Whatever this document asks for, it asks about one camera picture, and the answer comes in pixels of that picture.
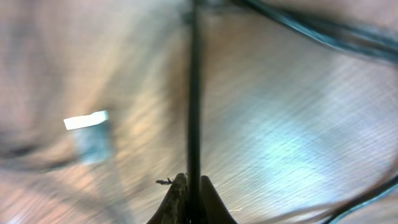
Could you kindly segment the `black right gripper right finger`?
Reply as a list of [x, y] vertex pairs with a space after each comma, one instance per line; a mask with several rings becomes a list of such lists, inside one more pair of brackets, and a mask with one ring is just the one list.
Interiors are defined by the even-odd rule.
[[237, 224], [206, 175], [200, 177], [200, 196], [208, 224]]

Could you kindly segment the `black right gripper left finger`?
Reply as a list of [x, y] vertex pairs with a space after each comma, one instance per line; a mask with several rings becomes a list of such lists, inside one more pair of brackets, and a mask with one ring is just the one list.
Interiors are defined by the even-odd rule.
[[169, 186], [169, 189], [147, 224], [186, 224], [187, 180], [184, 173], [177, 174], [173, 180], [156, 180], [157, 184]]

